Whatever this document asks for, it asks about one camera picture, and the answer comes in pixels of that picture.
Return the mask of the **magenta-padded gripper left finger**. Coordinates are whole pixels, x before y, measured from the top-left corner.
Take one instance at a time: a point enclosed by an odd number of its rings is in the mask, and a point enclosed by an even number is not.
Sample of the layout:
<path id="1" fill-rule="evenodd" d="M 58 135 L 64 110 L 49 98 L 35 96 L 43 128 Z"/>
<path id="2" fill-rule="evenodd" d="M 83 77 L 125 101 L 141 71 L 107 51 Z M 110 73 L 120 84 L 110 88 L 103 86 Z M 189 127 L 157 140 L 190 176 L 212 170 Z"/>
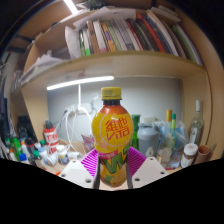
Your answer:
<path id="1" fill-rule="evenodd" d="M 71 160 L 59 176 L 84 188 L 98 189 L 100 186 L 100 162 L 93 149 L 80 160 Z"/>

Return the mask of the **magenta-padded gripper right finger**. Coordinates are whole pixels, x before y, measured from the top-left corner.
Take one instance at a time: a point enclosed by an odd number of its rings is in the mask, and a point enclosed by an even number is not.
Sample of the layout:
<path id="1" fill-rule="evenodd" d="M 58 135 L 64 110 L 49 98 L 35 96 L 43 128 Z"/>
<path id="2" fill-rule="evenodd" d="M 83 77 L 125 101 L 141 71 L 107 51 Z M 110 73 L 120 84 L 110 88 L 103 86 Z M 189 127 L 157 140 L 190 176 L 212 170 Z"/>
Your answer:
<path id="1" fill-rule="evenodd" d="M 129 189 L 144 187 L 168 173 L 155 157 L 146 157 L 131 147 L 127 157 L 127 186 Z"/>

